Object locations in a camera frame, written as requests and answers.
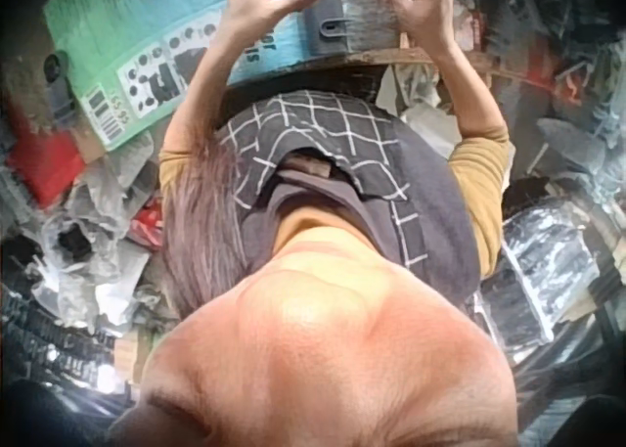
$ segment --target yellow shirt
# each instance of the yellow shirt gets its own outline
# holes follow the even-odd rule
[[[167,189],[189,160],[189,152],[161,151],[160,186]],[[480,275],[493,273],[502,239],[502,184],[509,158],[506,127],[473,135],[457,145],[448,165],[459,182],[478,247]],[[314,209],[307,209],[315,214]]]

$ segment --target barcode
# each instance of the barcode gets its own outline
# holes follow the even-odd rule
[[[102,90],[96,92],[89,99],[89,106],[92,108],[94,118],[98,124],[96,129],[98,129],[99,133],[104,135],[109,142],[114,141],[124,132]]]

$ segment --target forearm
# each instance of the forearm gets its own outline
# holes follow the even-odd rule
[[[456,43],[432,58],[448,88],[464,138],[506,131],[498,104]]]
[[[167,127],[165,151],[189,152],[196,144],[195,136],[212,134],[228,77],[242,51],[234,41],[216,34]]]

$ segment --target person's left hand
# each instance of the person's left hand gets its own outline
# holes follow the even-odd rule
[[[241,50],[254,44],[291,12],[317,0],[228,0],[218,35]]]

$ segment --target person's right hand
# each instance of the person's right hand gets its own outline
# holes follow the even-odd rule
[[[454,46],[454,0],[389,0],[402,30],[435,58]]]

